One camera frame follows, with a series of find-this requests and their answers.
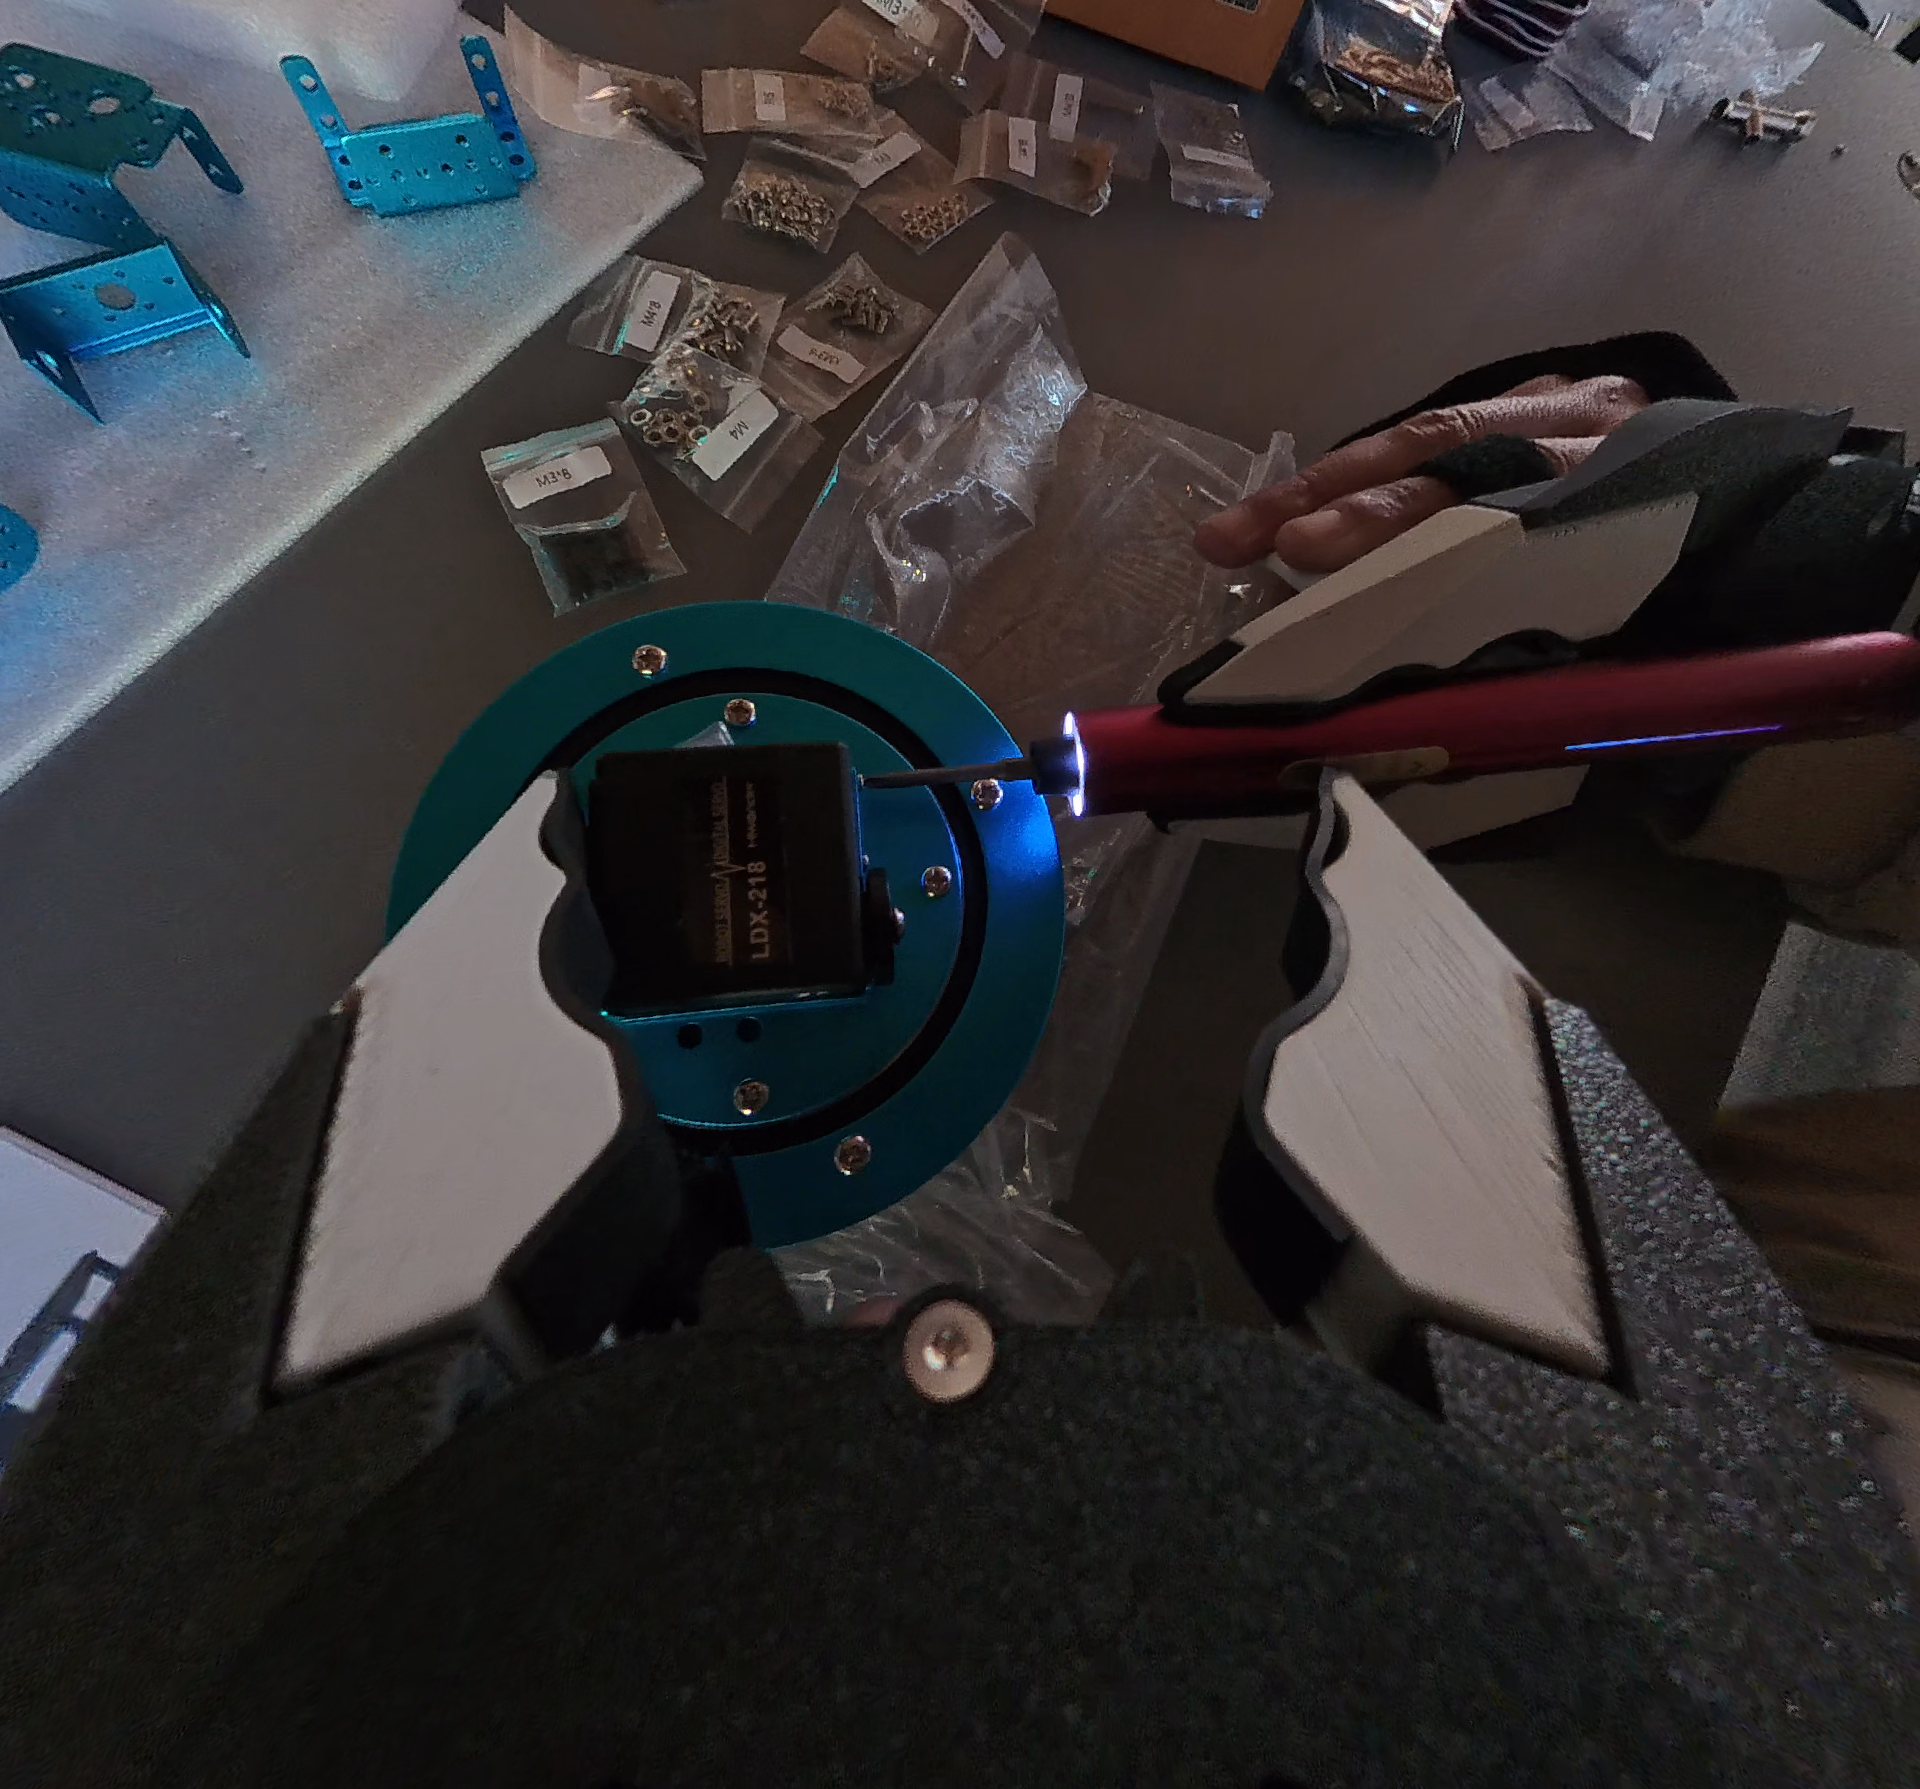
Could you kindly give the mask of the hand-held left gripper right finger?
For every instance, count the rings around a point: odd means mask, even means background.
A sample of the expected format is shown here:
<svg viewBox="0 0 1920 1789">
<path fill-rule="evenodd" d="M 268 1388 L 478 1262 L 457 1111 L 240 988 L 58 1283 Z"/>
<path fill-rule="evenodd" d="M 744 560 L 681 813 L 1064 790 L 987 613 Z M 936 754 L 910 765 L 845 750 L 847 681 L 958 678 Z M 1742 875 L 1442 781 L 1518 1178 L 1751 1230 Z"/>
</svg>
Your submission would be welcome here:
<svg viewBox="0 0 1920 1789">
<path fill-rule="evenodd" d="M 1620 1375 L 1545 997 L 1351 773 L 1322 773 L 1218 1225 L 1264 1306 L 1395 1378 L 1429 1329 Z"/>
</svg>

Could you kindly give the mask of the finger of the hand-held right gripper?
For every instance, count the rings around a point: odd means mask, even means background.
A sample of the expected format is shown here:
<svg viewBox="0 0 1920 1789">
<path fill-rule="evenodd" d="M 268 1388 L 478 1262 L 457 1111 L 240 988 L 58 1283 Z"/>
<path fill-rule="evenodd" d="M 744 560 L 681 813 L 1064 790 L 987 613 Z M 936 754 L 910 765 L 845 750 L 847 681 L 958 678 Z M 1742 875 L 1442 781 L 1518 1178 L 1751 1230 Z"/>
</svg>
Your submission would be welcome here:
<svg viewBox="0 0 1920 1789">
<path fill-rule="evenodd" d="M 1514 636 L 1605 637 L 1668 576 L 1696 499 L 1668 492 L 1561 522 L 1445 508 L 1168 673 L 1162 702 L 1324 704 L 1390 670 L 1454 670 Z"/>
<path fill-rule="evenodd" d="M 1586 765 L 1474 773 L 1368 783 L 1406 841 L 1419 851 L 1468 841 L 1523 819 L 1554 815 L 1570 805 L 1586 781 Z"/>
</svg>

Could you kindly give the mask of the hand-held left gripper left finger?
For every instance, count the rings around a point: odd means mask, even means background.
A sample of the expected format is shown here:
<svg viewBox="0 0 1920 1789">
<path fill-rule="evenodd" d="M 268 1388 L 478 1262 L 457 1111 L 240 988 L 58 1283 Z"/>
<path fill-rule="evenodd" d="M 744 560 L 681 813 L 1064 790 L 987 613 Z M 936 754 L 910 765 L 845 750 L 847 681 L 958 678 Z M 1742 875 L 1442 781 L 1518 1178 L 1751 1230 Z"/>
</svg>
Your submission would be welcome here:
<svg viewBox="0 0 1920 1789">
<path fill-rule="evenodd" d="M 630 1309 L 681 1193 L 608 974 L 572 779 L 537 773 L 351 986 L 273 1388 L 457 1335 L 535 1371 Z"/>
</svg>

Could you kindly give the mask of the red electric screwdriver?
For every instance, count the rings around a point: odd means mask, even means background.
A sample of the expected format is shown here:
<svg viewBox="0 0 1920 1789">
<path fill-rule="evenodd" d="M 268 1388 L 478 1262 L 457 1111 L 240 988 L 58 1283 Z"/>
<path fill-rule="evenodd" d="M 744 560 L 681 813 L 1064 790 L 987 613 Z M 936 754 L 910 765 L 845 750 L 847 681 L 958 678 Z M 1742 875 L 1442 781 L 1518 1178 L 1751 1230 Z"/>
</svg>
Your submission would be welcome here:
<svg viewBox="0 0 1920 1789">
<path fill-rule="evenodd" d="M 1268 816 L 1319 770 L 1374 790 L 1864 737 L 1914 719 L 1918 640 L 1891 629 L 1682 658 L 1582 661 L 1338 704 L 1306 719 L 1068 714 L 991 765 L 863 773 L 863 792 L 1027 783 L 1077 816 Z"/>
</svg>

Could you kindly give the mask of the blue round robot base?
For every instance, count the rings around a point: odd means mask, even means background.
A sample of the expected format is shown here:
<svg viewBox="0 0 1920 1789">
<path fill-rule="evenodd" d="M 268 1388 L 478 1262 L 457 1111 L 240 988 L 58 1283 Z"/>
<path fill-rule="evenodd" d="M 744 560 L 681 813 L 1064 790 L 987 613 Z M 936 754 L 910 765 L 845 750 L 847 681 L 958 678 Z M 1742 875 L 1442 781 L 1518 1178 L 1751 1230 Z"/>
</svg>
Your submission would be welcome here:
<svg viewBox="0 0 1920 1789">
<path fill-rule="evenodd" d="M 882 627 L 782 602 L 668 604 L 559 650 L 466 728 L 400 843 L 386 928 L 537 773 L 572 779 L 586 855 L 601 754 L 765 742 L 842 742 L 855 781 L 1015 754 L 981 696 Z M 759 1247 L 855 1225 L 964 1155 L 1021 1086 L 1060 983 L 1060 851 L 1027 783 L 995 802 L 859 787 L 859 827 L 901 919 L 889 986 L 618 1018 L 608 974 L 599 997 L 660 1125 L 733 1168 Z"/>
</svg>

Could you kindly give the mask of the black servo motor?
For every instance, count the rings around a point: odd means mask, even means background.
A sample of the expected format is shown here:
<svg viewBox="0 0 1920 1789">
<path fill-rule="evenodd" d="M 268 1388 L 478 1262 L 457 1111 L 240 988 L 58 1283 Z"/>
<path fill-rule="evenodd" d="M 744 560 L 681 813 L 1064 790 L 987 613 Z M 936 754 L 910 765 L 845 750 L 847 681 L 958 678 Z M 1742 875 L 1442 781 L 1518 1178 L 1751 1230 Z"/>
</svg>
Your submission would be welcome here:
<svg viewBox="0 0 1920 1789">
<path fill-rule="evenodd" d="M 586 888 L 618 1018 L 894 980 L 901 919 L 862 845 L 842 742 L 601 754 L 586 783 Z"/>
</svg>

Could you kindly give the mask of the person's right hand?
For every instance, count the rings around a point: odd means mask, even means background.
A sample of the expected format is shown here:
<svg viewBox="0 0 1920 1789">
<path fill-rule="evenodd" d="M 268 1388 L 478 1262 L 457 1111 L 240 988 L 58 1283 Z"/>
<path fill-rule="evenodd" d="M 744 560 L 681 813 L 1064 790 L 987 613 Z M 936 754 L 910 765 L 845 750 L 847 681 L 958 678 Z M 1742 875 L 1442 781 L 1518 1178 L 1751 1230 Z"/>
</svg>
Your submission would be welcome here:
<svg viewBox="0 0 1920 1789">
<path fill-rule="evenodd" d="M 1429 472 L 1445 454 L 1518 438 L 1549 461 L 1549 477 L 1563 477 L 1646 406 L 1646 390 L 1628 377 L 1538 377 L 1487 399 L 1423 410 L 1208 518 L 1194 549 L 1220 568 L 1277 558 L 1328 573 L 1458 501 Z"/>
</svg>

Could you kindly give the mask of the large clear plastic bag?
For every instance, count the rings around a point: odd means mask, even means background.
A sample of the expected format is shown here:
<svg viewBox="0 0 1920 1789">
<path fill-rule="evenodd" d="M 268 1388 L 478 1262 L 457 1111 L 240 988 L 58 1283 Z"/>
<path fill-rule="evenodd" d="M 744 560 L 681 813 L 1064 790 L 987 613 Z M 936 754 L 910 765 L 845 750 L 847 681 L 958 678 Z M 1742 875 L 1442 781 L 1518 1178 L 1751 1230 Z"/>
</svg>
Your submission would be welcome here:
<svg viewBox="0 0 1920 1789">
<path fill-rule="evenodd" d="M 1194 527 L 1292 472 L 1091 391 L 1035 254 L 995 240 L 901 362 L 804 518 L 768 599 L 931 652 L 1015 740 L 1145 702 L 1247 623 L 1274 582 L 1203 564 Z M 1115 1280 L 1056 1205 L 1109 1088 L 1196 841 L 1140 815 L 1060 827 L 1060 986 L 1021 1086 L 968 1151 L 873 1218 L 773 1252 L 806 1323 L 933 1285 L 1024 1323 L 1090 1323 Z"/>
</svg>

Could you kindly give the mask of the person's beige clothing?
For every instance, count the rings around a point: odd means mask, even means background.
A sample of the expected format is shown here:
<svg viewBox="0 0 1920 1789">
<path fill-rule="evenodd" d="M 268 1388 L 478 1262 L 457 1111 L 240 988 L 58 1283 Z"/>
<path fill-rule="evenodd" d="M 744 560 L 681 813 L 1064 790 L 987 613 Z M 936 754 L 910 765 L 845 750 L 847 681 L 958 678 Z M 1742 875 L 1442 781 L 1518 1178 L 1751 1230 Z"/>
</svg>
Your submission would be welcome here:
<svg viewBox="0 0 1920 1789">
<path fill-rule="evenodd" d="M 1701 1152 L 1811 1329 L 1914 1365 L 1914 954 L 1790 923 Z"/>
</svg>

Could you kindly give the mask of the printed instruction sheet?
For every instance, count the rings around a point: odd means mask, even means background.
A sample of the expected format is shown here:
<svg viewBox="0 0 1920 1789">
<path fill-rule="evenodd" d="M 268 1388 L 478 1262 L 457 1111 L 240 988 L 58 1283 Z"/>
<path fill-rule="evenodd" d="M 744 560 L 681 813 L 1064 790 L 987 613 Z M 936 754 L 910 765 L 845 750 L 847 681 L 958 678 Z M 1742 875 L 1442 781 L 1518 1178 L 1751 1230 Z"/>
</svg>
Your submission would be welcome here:
<svg viewBox="0 0 1920 1789">
<path fill-rule="evenodd" d="M 162 1205 L 2 1127 L 2 1466 L 144 1243 Z"/>
</svg>

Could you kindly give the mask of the crumpled clear plastic bag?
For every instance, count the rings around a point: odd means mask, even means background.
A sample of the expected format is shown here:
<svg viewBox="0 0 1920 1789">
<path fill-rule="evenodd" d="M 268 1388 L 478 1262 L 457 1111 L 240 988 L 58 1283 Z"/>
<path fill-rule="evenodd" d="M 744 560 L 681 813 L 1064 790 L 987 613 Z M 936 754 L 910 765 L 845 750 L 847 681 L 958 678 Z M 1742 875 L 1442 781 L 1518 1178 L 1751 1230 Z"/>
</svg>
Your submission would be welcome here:
<svg viewBox="0 0 1920 1789">
<path fill-rule="evenodd" d="M 1636 140 L 1654 140 L 1665 121 L 1709 122 L 1720 98 L 1755 92 L 1791 99 L 1820 44 L 1775 39 L 1769 0 L 1595 0 L 1563 44 L 1543 62 L 1520 62 L 1483 90 L 1487 112 L 1520 115 L 1518 131 L 1545 131 L 1570 103 Z"/>
</svg>

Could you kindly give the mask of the bag of brass parts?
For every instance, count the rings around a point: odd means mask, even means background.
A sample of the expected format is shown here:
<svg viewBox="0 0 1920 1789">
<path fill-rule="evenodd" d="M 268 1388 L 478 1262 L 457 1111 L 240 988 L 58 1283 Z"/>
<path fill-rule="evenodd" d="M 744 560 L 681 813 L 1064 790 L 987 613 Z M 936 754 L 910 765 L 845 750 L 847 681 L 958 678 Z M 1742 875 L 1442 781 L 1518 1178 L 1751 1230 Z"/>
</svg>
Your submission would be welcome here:
<svg viewBox="0 0 1920 1789">
<path fill-rule="evenodd" d="M 1304 0 L 1277 85 L 1328 128 L 1456 151 L 1467 104 L 1445 54 L 1456 0 Z"/>
</svg>

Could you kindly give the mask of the white foam sheet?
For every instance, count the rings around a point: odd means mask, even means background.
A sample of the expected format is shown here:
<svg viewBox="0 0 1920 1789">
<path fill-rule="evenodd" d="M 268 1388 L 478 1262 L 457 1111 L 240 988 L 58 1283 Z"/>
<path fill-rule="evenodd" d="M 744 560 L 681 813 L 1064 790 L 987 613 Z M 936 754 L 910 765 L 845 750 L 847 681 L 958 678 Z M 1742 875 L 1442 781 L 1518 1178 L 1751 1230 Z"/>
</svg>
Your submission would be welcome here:
<svg viewBox="0 0 1920 1789">
<path fill-rule="evenodd" d="M 2 496 L 41 537 L 5 590 L 5 783 L 325 518 L 421 428 L 683 205 L 699 172 L 651 140 L 530 124 L 512 199 L 413 217 L 344 205 L 280 72 L 199 59 L 50 0 L 5 41 L 145 76 L 199 112 L 243 178 L 180 151 L 128 197 L 230 306 L 216 329 L 81 370 L 102 423 L 5 346 Z"/>
</svg>

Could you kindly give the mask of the group of blue metal brackets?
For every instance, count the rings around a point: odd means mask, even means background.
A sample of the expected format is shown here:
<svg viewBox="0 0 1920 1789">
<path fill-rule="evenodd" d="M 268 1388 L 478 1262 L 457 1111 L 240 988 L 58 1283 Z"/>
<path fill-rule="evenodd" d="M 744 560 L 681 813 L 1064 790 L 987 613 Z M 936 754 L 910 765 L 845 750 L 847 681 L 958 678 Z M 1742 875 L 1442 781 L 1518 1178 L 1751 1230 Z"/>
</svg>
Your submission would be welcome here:
<svg viewBox="0 0 1920 1789">
<path fill-rule="evenodd" d="M 117 186 L 126 165 L 152 168 L 181 142 L 218 189 L 243 182 L 199 115 L 154 95 L 130 72 L 8 44 L 2 73 L 5 214 L 30 231 L 99 244 L 66 263 L 2 281 L 2 323 L 17 358 L 93 423 L 81 363 L 202 328 L 248 354 L 228 304 Z M 509 92 L 485 36 L 460 39 L 473 115 L 351 128 L 318 65 L 284 54 L 280 72 L 334 162 L 344 203 L 377 217 L 508 199 L 535 176 Z"/>
</svg>

